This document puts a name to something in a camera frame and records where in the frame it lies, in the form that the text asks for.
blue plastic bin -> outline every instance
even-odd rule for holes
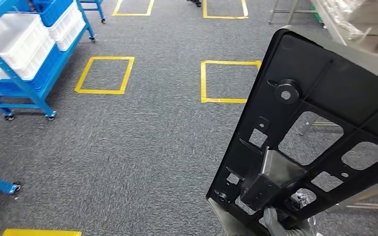
[[[15,6],[15,11],[22,11],[22,12],[31,12],[30,4],[28,3],[28,0],[20,0]]]
[[[51,27],[73,0],[33,0],[36,11],[40,14],[43,24]]]
[[[50,53],[48,54],[46,60],[39,68],[35,77],[26,82],[29,84],[34,91],[41,91],[43,86],[46,84],[48,75],[53,70],[53,65],[58,63],[58,60],[62,56],[62,52],[58,49],[57,45],[54,44],[54,47],[51,49]],[[22,91],[11,79],[4,79],[0,80],[0,91]]]

mounting hole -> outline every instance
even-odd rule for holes
[[[290,92],[289,91],[283,91],[281,93],[281,97],[284,99],[284,100],[289,100],[291,95],[290,95]]]

gray carpet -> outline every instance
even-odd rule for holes
[[[146,10],[147,0],[127,1],[120,12]],[[208,3],[210,15],[241,13],[226,1]],[[200,62],[262,60],[286,17],[267,24],[272,4],[247,0],[249,19],[242,20],[203,19],[184,0],[156,0],[148,17],[111,16],[116,1],[105,0],[106,25],[87,13],[97,42],[83,37],[50,93],[56,120],[18,115],[6,122],[0,115],[0,178],[24,183],[17,200],[0,193],[0,235],[5,228],[223,235],[205,194],[244,105],[200,103]],[[298,15],[294,24],[327,34],[312,15]],[[135,57],[125,94],[74,92],[91,56]],[[83,88],[119,88],[126,64],[118,63],[95,62]],[[211,97],[246,98],[256,73],[250,66],[207,70]],[[318,143],[333,135],[312,129],[304,138],[310,142],[298,144],[323,148]],[[318,226],[324,236],[374,236],[378,211],[322,213]]]

rectangular cutout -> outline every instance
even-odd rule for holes
[[[240,179],[233,173],[230,173],[229,176],[227,177],[227,181],[235,185],[238,184],[239,180]]]
[[[254,129],[252,135],[250,136],[249,142],[261,148],[266,139],[267,135],[263,134],[257,129]]]
[[[301,165],[311,164],[344,134],[340,126],[318,126],[301,135],[303,125],[315,115],[313,112],[302,113],[279,144],[281,152]]]
[[[240,200],[240,196],[238,196],[238,198],[235,200],[235,205],[245,211],[248,215],[254,215],[254,213],[256,213],[255,210],[251,209],[248,205]]]
[[[334,188],[340,186],[343,182],[339,178],[323,171],[319,173],[319,175],[317,175],[313,180],[311,180],[311,183],[324,190],[325,192],[329,192]]]
[[[358,143],[341,160],[355,170],[365,170],[378,162],[378,145],[370,142]]]

yellow floor tape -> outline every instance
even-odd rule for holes
[[[2,236],[81,236],[79,231],[6,229]]]

